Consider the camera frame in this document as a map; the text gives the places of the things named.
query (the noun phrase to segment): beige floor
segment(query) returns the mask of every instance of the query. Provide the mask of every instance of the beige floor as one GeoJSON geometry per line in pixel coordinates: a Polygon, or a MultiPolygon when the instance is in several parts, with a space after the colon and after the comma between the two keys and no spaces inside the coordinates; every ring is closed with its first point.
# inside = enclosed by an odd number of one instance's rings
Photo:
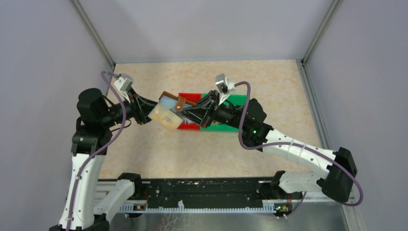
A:
{"type": "MultiPolygon", "coordinates": [[[[215,76],[247,80],[252,98],[267,113],[266,123],[289,136],[319,145],[295,60],[117,64],[115,73],[135,79],[133,89],[157,100],[166,90],[204,93],[216,89],[215,76]]],[[[239,87],[236,94],[245,94],[239,87]]],[[[108,97],[117,102],[110,92],[108,97]]],[[[155,122],[133,123],[111,145],[100,178],[134,172],[143,178],[271,176],[278,170],[307,169],[272,154],[240,147],[235,132],[177,130],[155,122]]]]}

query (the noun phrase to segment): brown strap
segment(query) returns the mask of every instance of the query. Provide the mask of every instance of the brown strap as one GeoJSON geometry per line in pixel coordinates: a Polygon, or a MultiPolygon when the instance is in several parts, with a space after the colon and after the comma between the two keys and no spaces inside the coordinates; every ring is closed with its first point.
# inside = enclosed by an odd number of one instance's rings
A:
{"type": "Polygon", "coordinates": [[[159,100],[163,97],[163,96],[167,96],[170,99],[173,100],[177,100],[176,106],[174,107],[174,109],[176,110],[176,112],[181,112],[183,110],[184,104],[188,104],[190,106],[195,107],[196,104],[193,102],[190,102],[188,100],[186,100],[186,98],[181,97],[181,96],[175,96],[171,93],[168,93],[167,91],[163,91],[162,95],[159,97],[159,100]]]}
{"type": "Polygon", "coordinates": [[[181,97],[181,96],[178,97],[176,106],[174,107],[176,112],[181,112],[183,110],[183,107],[186,101],[187,101],[186,98],[181,97]]]}

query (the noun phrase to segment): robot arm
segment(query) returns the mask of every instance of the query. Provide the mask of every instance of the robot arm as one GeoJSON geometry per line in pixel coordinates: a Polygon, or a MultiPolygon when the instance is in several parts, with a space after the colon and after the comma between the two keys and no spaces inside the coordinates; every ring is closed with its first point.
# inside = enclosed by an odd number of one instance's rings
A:
{"type": "MultiPolygon", "coordinates": [[[[84,231],[108,230],[109,223],[120,206],[130,197],[140,198],[143,195],[140,175],[126,173],[118,178],[114,189],[93,207],[98,175],[106,149],[85,165],[79,179],[76,173],[89,155],[112,138],[109,128],[122,122],[123,113],[126,113],[126,118],[134,118],[140,125],[152,120],[153,117],[149,117],[149,114],[161,105],[162,100],[155,102],[141,97],[132,89],[132,82],[133,79],[125,74],[120,75],[115,81],[116,88],[126,99],[123,102],[126,111],[123,111],[119,104],[112,102],[111,106],[108,106],[106,98],[98,89],[88,89],[80,94],[77,104],[80,118],[77,120],[76,133],[72,138],[73,170],[68,199],[59,225],[51,227],[50,231],[65,230],[68,220],[72,230],[78,228],[84,231]],[[76,192],[77,196],[75,201],[71,202],[73,192],[76,192]],[[71,218],[68,213],[70,204],[73,205],[71,218]]],[[[219,91],[212,90],[195,103],[164,92],[161,98],[166,96],[170,99],[166,102],[166,111],[170,111],[181,120],[189,119],[203,128],[208,127],[213,121],[239,128],[244,106],[223,103],[230,95],[230,91],[235,90],[235,84],[229,82],[223,74],[216,77],[216,84],[219,91]]],[[[312,171],[306,173],[279,171],[268,183],[259,181],[261,186],[257,190],[258,193],[272,192],[275,198],[286,198],[288,194],[295,192],[322,191],[335,201],[348,200],[353,181],[328,161],[338,163],[354,177],[357,168],[347,149],[340,148],[339,151],[321,149],[280,133],[271,125],[264,123],[267,115],[256,99],[248,102],[244,116],[240,137],[243,147],[247,149],[254,147],[261,152],[277,154],[312,171]],[[317,156],[314,150],[323,154],[325,158],[317,156]]]]}

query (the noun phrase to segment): red and green block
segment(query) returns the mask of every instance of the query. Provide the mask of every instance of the red and green block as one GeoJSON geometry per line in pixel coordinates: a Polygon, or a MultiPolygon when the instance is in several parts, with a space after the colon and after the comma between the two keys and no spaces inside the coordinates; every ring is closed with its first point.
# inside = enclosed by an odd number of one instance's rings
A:
{"type": "MultiPolygon", "coordinates": [[[[182,96],[186,98],[186,100],[191,101],[191,102],[196,102],[203,98],[206,93],[200,94],[200,93],[179,93],[179,96],[182,96]]],[[[244,105],[245,104],[245,99],[246,95],[230,95],[228,97],[228,100],[233,104],[233,105],[244,105]]],[[[184,129],[184,130],[205,130],[205,131],[238,131],[238,129],[219,124],[217,122],[213,122],[210,126],[207,128],[202,128],[198,124],[195,123],[188,123],[184,121],[178,129],[184,129]]]]}

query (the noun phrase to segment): black bracket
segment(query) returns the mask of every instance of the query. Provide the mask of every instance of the black bracket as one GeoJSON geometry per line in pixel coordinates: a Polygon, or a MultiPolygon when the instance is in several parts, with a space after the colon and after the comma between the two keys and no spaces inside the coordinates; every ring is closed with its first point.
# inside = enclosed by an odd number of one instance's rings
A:
{"type": "Polygon", "coordinates": [[[140,198],[141,196],[143,196],[142,194],[143,184],[142,184],[142,180],[139,174],[124,172],[117,179],[118,180],[129,180],[135,184],[135,192],[129,198],[130,200],[136,200],[140,198]]]}
{"type": "MultiPolygon", "coordinates": [[[[348,149],[340,148],[334,152],[336,155],[334,161],[343,166],[353,177],[357,175],[357,167],[354,163],[353,156],[348,149]]],[[[330,171],[327,178],[319,179],[317,184],[321,191],[329,198],[337,202],[347,202],[350,196],[353,181],[337,166],[328,166],[330,171]]]]}
{"type": "MultiPolygon", "coordinates": [[[[75,156],[77,153],[92,154],[100,147],[104,146],[112,138],[112,132],[108,128],[88,129],[87,125],[82,125],[72,137],[71,152],[75,156]]],[[[99,153],[106,155],[107,149],[99,153]]]]}
{"type": "MultiPolygon", "coordinates": [[[[235,106],[231,109],[222,104],[214,112],[214,120],[234,128],[239,128],[242,111],[243,106],[235,106]]],[[[267,142],[266,136],[274,128],[264,123],[266,117],[267,114],[263,111],[261,104],[256,99],[251,99],[248,103],[242,127],[242,140],[246,146],[255,147],[267,142]]]]}
{"type": "Polygon", "coordinates": [[[148,117],[148,114],[154,109],[157,102],[141,97],[133,89],[130,89],[127,95],[131,102],[131,113],[128,113],[127,116],[135,118],[136,123],[140,125],[149,123],[152,119],[148,117]]]}
{"type": "Polygon", "coordinates": [[[269,184],[261,184],[259,193],[264,198],[286,199],[288,194],[279,187],[280,179],[285,171],[277,171],[269,184]]]}

